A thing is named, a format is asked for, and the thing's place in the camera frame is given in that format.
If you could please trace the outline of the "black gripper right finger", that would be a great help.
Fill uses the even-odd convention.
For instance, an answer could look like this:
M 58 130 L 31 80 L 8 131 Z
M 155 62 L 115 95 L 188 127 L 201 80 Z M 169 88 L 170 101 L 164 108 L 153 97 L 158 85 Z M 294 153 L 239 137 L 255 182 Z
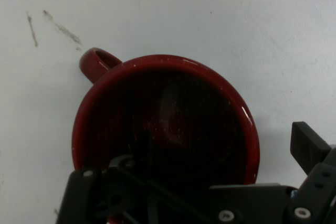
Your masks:
M 335 223 L 335 147 L 306 122 L 294 122 L 290 152 L 307 174 L 287 206 L 289 223 Z

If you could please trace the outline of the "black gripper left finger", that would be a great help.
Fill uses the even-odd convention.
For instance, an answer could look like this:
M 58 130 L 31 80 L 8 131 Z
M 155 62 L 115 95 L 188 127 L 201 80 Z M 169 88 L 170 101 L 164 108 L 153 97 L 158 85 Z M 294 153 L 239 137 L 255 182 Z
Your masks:
M 143 131 L 133 153 L 113 158 L 105 171 L 72 172 L 56 222 L 216 223 L 205 191 L 164 175 L 153 156 L 153 138 Z

